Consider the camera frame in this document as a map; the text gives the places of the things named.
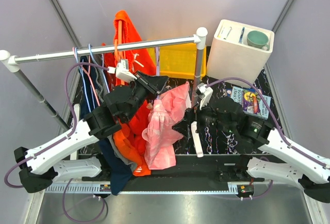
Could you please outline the pink patterned shorts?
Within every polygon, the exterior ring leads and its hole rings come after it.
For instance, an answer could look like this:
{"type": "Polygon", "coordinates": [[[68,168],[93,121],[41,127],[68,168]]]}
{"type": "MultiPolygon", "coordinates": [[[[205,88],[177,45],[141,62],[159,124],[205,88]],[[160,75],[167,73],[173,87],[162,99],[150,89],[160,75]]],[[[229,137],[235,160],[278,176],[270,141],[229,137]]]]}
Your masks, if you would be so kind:
{"type": "Polygon", "coordinates": [[[144,158],[150,170],[163,170],[176,165],[173,144],[183,135],[172,129],[191,107],[190,84],[185,82],[160,95],[148,115],[148,126],[142,132],[146,141],[144,158]]]}

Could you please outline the lilac wire clothes hanger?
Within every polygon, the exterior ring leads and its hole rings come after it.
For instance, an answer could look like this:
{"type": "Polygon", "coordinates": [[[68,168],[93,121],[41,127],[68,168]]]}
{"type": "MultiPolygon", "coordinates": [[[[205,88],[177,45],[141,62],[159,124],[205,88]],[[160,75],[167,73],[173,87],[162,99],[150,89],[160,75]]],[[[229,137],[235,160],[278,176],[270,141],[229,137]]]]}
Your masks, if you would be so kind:
{"type": "Polygon", "coordinates": [[[159,47],[155,47],[155,63],[156,63],[156,75],[160,75],[160,57],[159,57],[159,47]]]}

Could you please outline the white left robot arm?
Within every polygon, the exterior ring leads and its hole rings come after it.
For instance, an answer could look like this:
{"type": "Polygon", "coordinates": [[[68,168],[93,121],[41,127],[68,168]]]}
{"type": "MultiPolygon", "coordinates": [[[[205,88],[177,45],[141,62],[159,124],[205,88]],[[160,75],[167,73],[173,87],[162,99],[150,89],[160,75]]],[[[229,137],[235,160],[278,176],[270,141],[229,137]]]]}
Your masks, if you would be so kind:
{"type": "Polygon", "coordinates": [[[69,179],[107,180],[111,168],[102,156],[67,160],[82,147],[121,130],[146,100],[154,100],[165,87],[167,76],[149,76],[138,71],[127,86],[115,86],[103,103],[78,121],[75,127],[34,149],[17,148],[19,178],[28,193],[42,191],[56,181],[69,179]]]}

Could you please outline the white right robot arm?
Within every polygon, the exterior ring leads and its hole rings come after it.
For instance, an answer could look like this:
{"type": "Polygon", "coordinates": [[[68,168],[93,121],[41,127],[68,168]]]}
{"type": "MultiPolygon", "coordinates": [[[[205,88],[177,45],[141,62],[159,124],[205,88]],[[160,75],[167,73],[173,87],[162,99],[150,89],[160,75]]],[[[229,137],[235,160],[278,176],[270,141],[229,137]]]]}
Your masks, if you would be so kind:
{"type": "Polygon", "coordinates": [[[187,108],[184,117],[172,127],[185,137],[191,134],[198,145],[201,144],[199,132],[204,128],[233,134],[240,145],[251,146],[282,160],[273,163],[241,155],[233,169],[238,180],[252,177],[290,184],[314,200],[329,203],[329,158],[287,138],[267,120],[245,114],[233,99],[224,97],[214,106],[187,108]]]}

